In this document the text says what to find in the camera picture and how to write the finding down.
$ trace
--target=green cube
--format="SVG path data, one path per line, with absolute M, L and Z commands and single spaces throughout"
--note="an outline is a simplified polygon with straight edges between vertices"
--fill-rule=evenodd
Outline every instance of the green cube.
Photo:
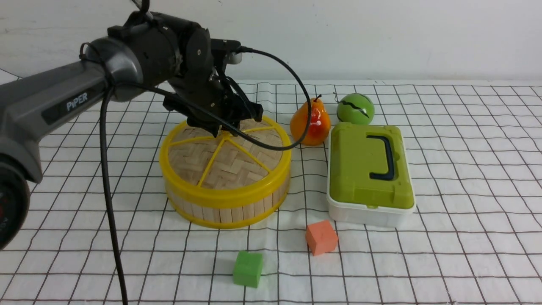
M 234 283 L 257 288 L 263 268 L 263 255 L 239 251 L 234 267 Z

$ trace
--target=plastic container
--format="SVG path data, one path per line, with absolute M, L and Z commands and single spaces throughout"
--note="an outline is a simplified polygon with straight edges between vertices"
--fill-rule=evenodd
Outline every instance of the plastic container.
M 245 120 L 241 130 L 261 142 L 290 145 L 284 129 L 267 117 Z M 238 228 L 271 215 L 290 182 L 291 151 L 271 151 L 221 131 L 214 138 L 186 122 L 160 149 L 166 192 L 173 208 L 195 224 Z
M 327 200 L 336 221 L 399 227 L 416 209 L 395 126 L 339 123 L 328 139 Z

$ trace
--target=grid tablecloth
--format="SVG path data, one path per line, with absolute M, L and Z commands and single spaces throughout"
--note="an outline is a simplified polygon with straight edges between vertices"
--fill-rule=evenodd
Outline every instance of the grid tablecloth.
M 244 81 L 242 88 L 289 132 L 304 100 L 293 84 Z M 157 152 L 184 117 L 164 110 L 153 93 L 111 103 L 109 172 L 130 300 L 541 303 L 542 87 L 452 84 L 307 82 L 333 123 L 337 101 L 359 92 L 376 105 L 373 124 L 400 127 L 417 200 L 399 230 L 332 222 L 339 246 L 317 257 L 304 234 L 307 224 L 329 219 L 324 146 L 293 150 L 279 211 L 250 228 L 211 230 L 182 219 L 164 193 Z M 99 168 L 99 106 L 41 142 L 45 177 L 31 185 L 24 227 L 0 252 L 2 305 L 120 303 Z M 237 252 L 247 249 L 264 256 L 257 289 L 232 283 Z

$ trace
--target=foam block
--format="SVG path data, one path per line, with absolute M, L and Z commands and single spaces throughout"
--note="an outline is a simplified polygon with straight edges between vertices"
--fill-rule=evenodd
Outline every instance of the foam block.
M 239 251 L 234 267 L 234 284 L 257 288 L 263 269 L 263 255 Z
M 314 256 L 335 250 L 339 243 L 339 237 L 329 220 L 308 225 L 305 238 Z

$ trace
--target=green ball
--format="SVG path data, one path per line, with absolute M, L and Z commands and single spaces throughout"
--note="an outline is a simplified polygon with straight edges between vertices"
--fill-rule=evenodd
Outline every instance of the green ball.
M 340 100 L 337 117 L 341 122 L 369 125 L 375 117 L 375 106 L 371 100 L 360 93 L 352 93 Z

